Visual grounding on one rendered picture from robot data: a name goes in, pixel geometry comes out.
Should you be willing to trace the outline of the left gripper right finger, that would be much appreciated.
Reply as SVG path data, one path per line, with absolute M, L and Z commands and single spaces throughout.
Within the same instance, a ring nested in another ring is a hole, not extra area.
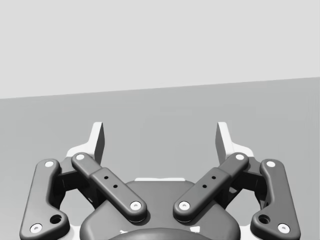
M 215 146 L 219 166 L 174 203 L 174 218 L 191 222 L 212 201 L 226 207 L 245 189 L 254 192 L 260 206 L 250 222 L 253 236 L 261 240 L 299 240 L 301 230 L 284 164 L 276 159 L 257 161 L 250 148 L 232 141 L 225 122 L 217 123 Z

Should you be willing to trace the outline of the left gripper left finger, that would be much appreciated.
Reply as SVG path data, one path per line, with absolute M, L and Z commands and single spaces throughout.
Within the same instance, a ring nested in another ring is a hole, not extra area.
M 77 189 L 98 208 L 111 203 L 129 222 L 147 217 L 147 204 L 110 169 L 101 166 L 105 147 L 102 122 L 95 122 L 86 143 L 72 147 L 62 162 L 41 160 L 36 166 L 21 222 L 22 240 L 59 240 L 70 229 L 61 203 L 66 192 Z

